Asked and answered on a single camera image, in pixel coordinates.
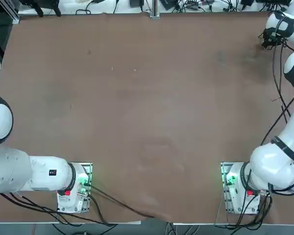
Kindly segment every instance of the metal bracket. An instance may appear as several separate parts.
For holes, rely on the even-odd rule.
[[[10,0],[0,0],[0,5],[8,14],[8,16],[12,19],[12,24],[20,23],[20,16],[15,10],[15,6]]]
[[[160,13],[158,12],[158,0],[152,0],[151,12],[149,17],[152,19],[159,19]]]
[[[93,175],[93,164],[92,163],[78,163],[80,165],[82,165],[82,167],[85,169],[86,174],[88,175],[88,184],[92,184],[92,175]],[[89,187],[85,187],[86,188],[86,193],[91,194],[91,190]],[[87,199],[84,199],[83,202],[83,213],[84,212],[88,212],[89,211],[89,206],[90,206],[90,198],[88,197]]]
[[[225,210],[227,212],[233,212],[232,200],[230,192],[227,188],[226,175],[229,173],[232,165],[235,162],[221,162],[221,176],[222,176],[222,185],[223,185],[223,198],[225,202]]]

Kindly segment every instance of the black cable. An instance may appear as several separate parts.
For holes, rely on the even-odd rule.
[[[287,47],[288,49],[294,51],[294,49],[293,49],[292,47],[290,47],[290,46],[287,44],[286,40],[285,40],[285,44],[284,44],[284,45],[285,45],[285,47]]]
[[[173,225],[171,224],[171,223],[169,223],[169,226],[171,227],[171,229],[174,231],[174,235],[176,235],[176,231],[175,231],[175,229],[174,229],[174,227],[173,227]]]
[[[46,213],[48,213],[50,216],[52,216],[53,218],[55,218],[57,221],[59,221],[61,224],[71,225],[71,226],[73,226],[73,227],[79,227],[79,226],[81,226],[81,224],[80,224],[80,225],[76,225],[76,224],[72,224],[72,223],[70,223],[70,222],[69,222],[69,221],[68,221],[63,215],[59,214],[59,216],[60,216],[60,217],[66,222],[66,223],[62,222],[59,218],[57,218],[56,216],[54,216],[54,215],[52,214],[52,213],[58,213],[57,211],[54,211],[54,210],[52,210],[52,209],[50,209],[50,208],[47,208],[47,207],[41,207],[41,206],[37,205],[36,203],[32,202],[31,200],[29,200],[27,197],[22,196],[23,199],[27,200],[27,201],[30,202],[30,203],[27,203],[27,202],[25,202],[25,201],[22,201],[21,199],[17,198],[13,193],[10,193],[10,195],[11,195],[15,200],[17,200],[17,201],[20,202],[20,203],[23,203],[23,204],[25,204],[25,205],[29,205],[29,206],[33,206],[33,207],[37,207],[37,208],[42,209],[43,211],[45,211]]]
[[[114,229],[116,226],[117,226],[117,224],[114,225],[113,227],[107,229],[106,231],[102,232],[101,234],[98,234],[98,235],[104,235],[104,234],[106,234],[107,232],[109,232],[111,229]],[[89,233],[89,232],[76,232],[76,233],[73,233],[72,235],[84,235],[85,233],[86,233],[86,235],[92,235],[92,234]]]
[[[91,15],[92,12],[91,12],[90,10],[88,10],[87,8],[88,8],[89,5],[92,4],[92,3],[95,3],[95,2],[94,2],[94,1],[90,1],[90,3],[87,4],[87,6],[86,6],[85,9],[78,9],[78,10],[75,11],[75,14],[77,15],[77,13],[78,13],[79,11],[85,11],[86,15]]]
[[[14,201],[13,199],[9,198],[8,196],[6,196],[6,195],[3,194],[3,193],[0,193],[0,195],[1,195],[2,197],[4,197],[6,200],[8,200],[9,202],[11,202],[11,203],[13,203],[13,204],[15,204],[15,205],[17,205],[17,206],[19,206],[19,207],[23,207],[23,208],[26,208],[26,209],[30,209],[30,210],[32,210],[32,211],[36,211],[36,212],[46,213],[46,212],[43,211],[43,210],[39,210],[39,209],[36,209],[36,208],[32,208],[32,207],[29,207],[29,206],[25,206],[25,205],[23,205],[23,204],[20,204],[20,203]],[[71,217],[74,217],[74,218],[78,218],[78,219],[82,219],[82,220],[86,220],[86,221],[90,221],[90,222],[94,222],[94,223],[98,223],[98,224],[103,224],[103,225],[105,225],[105,224],[102,223],[102,222],[99,222],[99,221],[96,221],[96,220],[93,220],[93,219],[84,218],[84,217],[81,217],[81,216],[78,216],[78,215],[75,215],[75,214],[69,214],[69,213],[64,213],[64,212],[59,212],[59,211],[57,211],[56,214],[64,214],[64,215],[71,216]]]
[[[119,0],[116,0],[116,6],[115,6],[115,8],[114,8],[114,10],[113,10],[113,14],[116,12],[116,10],[117,10],[117,5],[118,5],[118,3],[119,3]]]
[[[277,83],[276,78],[275,78],[275,75],[274,75],[275,51],[276,51],[276,46],[274,47],[274,50],[273,50],[273,58],[272,58],[272,74],[273,74],[273,79],[274,79],[275,87],[276,87],[276,89],[277,89],[277,91],[278,91],[278,94],[279,94],[280,100],[281,100],[282,104],[284,105],[284,107],[286,107],[285,101],[284,101],[283,96],[282,96],[282,94],[281,94],[281,92],[280,92],[280,90],[279,90],[279,86],[278,86],[278,83]],[[291,113],[290,113],[289,109],[286,108],[286,111],[287,111],[287,113],[288,113],[288,115],[289,115],[289,117],[290,117],[290,116],[291,116]]]
[[[100,190],[99,188],[95,187],[95,186],[92,186],[90,184],[84,184],[85,186],[88,186],[88,187],[92,187],[93,189],[95,189],[96,191],[102,193],[103,195],[105,195],[106,197],[110,198],[111,200],[113,200],[114,202],[124,206],[125,208],[128,208],[129,210],[133,211],[134,213],[138,214],[138,215],[141,215],[143,217],[147,217],[147,218],[154,218],[154,216],[151,216],[151,215],[148,215],[148,214],[144,214],[144,213],[141,213],[133,208],[131,208],[130,206],[128,206],[127,204],[115,199],[114,197],[108,195],[107,193],[103,192],[102,190]]]
[[[272,206],[272,197],[270,196],[270,193],[267,193],[267,195],[265,196],[265,199],[263,201],[263,203],[261,204],[258,212],[257,212],[257,215],[255,216],[255,218],[253,219],[253,221],[251,221],[250,223],[247,223],[247,224],[240,224],[239,226],[234,226],[234,228],[231,228],[231,230],[233,230],[233,232],[231,233],[232,235],[234,233],[236,233],[238,230],[240,230],[241,228],[247,228],[249,230],[257,230],[261,227],[262,223],[263,223],[263,220],[264,218],[267,216],[271,206]],[[267,198],[270,198],[270,202],[269,202],[269,205],[268,207],[265,209],[266,205],[267,205]],[[261,213],[261,210],[263,209],[263,213],[262,213],[262,216],[260,219],[258,219],[260,213]]]
[[[265,3],[264,7],[261,8],[259,12],[261,12],[266,6],[267,6],[267,3]]]
[[[95,204],[95,206],[96,206],[96,208],[97,208],[97,211],[98,211],[98,214],[99,214],[99,217],[100,217],[101,221],[102,221],[104,224],[109,225],[109,223],[103,218],[102,213],[101,213],[101,211],[100,211],[100,207],[99,207],[97,201],[95,200],[95,198],[94,198],[92,195],[90,195],[90,194],[88,194],[88,196],[89,196],[90,199],[94,202],[94,204]]]
[[[66,235],[64,232],[62,232],[61,230],[59,230],[54,224],[52,224],[52,226],[62,235]]]
[[[270,134],[270,132],[272,131],[272,129],[275,127],[275,125],[278,123],[278,121],[280,120],[280,118],[283,116],[283,114],[286,112],[286,109],[288,109],[290,107],[290,105],[294,102],[294,96],[291,99],[291,101],[288,103],[288,105],[285,107],[285,109],[283,109],[282,113],[280,114],[280,116],[276,119],[276,121],[273,123],[273,125],[270,127],[270,129],[268,130],[268,132],[266,133],[265,137],[263,138],[263,140],[261,141],[260,145],[263,145],[266,141],[266,138],[268,137],[268,135]]]
[[[104,234],[106,234],[106,233],[109,232],[111,229],[114,229],[116,226],[117,226],[117,224],[116,224],[115,226],[111,227],[110,229],[107,229],[106,231],[102,232],[102,233],[99,234],[99,235],[104,235]]]
[[[286,39],[283,39],[282,46],[281,46],[281,52],[280,52],[280,80],[279,80],[279,91],[281,93],[281,86],[282,86],[282,54],[283,54],[283,48],[284,48],[284,42]],[[284,114],[284,121],[285,123],[288,123],[288,120],[286,119],[286,115]]]
[[[294,183],[290,186],[288,186],[287,188],[284,188],[284,189],[271,189],[271,191],[275,194],[278,194],[278,195],[282,195],[282,196],[294,196],[294,192],[293,193],[280,193],[280,192],[286,192],[286,191],[289,191],[291,190],[292,188],[294,187]]]
[[[285,191],[289,191],[290,189],[292,189],[294,187],[294,183],[291,186],[288,186],[287,188],[284,189],[275,189],[273,190],[274,192],[285,192]]]
[[[206,2],[208,3],[208,6],[209,6],[209,10],[212,12],[212,5],[210,5],[209,1],[206,0]]]
[[[249,180],[250,180],[250,175],[251,175],[251,169],[249,170],[249,174],[248,174],[248,177],[247,177],[247,187],[248,187],[248,182],[249,182]],[[240,222],[241,222],[241,220],[242,220],[242,218],[243,218],[243,216],[244,216],[244,214],[243,214],[243,209],[244,209],[245,202],[246,202],[247,187],[245,188],[245,195],[244,195],[244,200],[243,200],[243,206],[242,206],[242,210],[241,210],[240,217],[239,217],[239,219],[238,219],[238,221],[237,221],[237,223],[236,223],[236,226],[240,224]]]

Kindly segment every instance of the wooden board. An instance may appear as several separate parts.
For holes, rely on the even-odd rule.
[[[15,118],[5,144],[93,162],[96,185],[142,212],[214,223],[220,162],[248,161],[280,113],[279,101],[272,101],[272,51],[260,50],[257,38],[266,18],[23,19],[12,29],[0,76],[0,95]],[[287,101],[294,93],[286,81],[283,93]],[[29,197],[56,204],[50,193]],[[141,219],[99,203],[109,221]],[[87,216],[98,219],[95,209]],[[0,198],[0,221],[51,218]],[[223,211],[218,222],[226,222]],[[294,224],[294,198],[275,197],[267,222]]]

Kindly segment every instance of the floor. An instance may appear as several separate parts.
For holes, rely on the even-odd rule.
[[[9,19],[5,15],[0,15],[0,45],[3,49],[6,47],[8,36],[12,25]],[[161,235],[164,233],[166,222],[157,219],[147,219],[142,221],[141,225],[119,225],[112,231],[108,232],[108,235],[112,234],[126,234],[126,235]],[[92,234],[100,234],[106,230],[102,225],[86,224],[81,227],[70,227],[65,225],[57,225],[65,234],[70,235],[74,232],[89,231]],[[178,226],[177,233],[184,234],[189,226]],[[222,230],[215,228],[213,225],[203,225],[200,227],[197,235],[209,235],[209,234],[230,234],[228,230]],[[282,235],[282,234],[294,234],[294,226],[272,226],[263,225],[258,231],[249,231],[242,229],[236,234],[238,235]],[[57,235],[60,234],[51,224],[0,224],[0,235]]]
[[[66,235],[72,235],[75,232],[88,231],[92,235],[98,235],[107,228],[103,225],[86,224],[81,227],[71,227],[67,225],[57,225],[57,227]],[[141,225],[118,225],[116,228],[106,233],[107,235],[162,235],[166,222],[157,219],[148,219]],[[190,226],[178,226],[177,234],[183,235]],[[59,235],[60,233],[51,224],[0,224],[0,235]],[[215,228],[213,225],[202,225],[196,235],[229,235],[231,231]],[[241,229],[237,235],[284,235],[293,234],[294,226],[263,225],[258,231],[249,231]]]

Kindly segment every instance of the metal frame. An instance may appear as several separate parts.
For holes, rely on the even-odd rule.
[[[0,5],[3,7],[8,16],[12,19],[12,24],[20,23],[20,15],[15,10],[13,3],[11,3],[9,0],[0,0]]]
[[[152,19],[159,19],[160,14],[158,12],[158,0],[152,0],[151,12],[149,14]]]

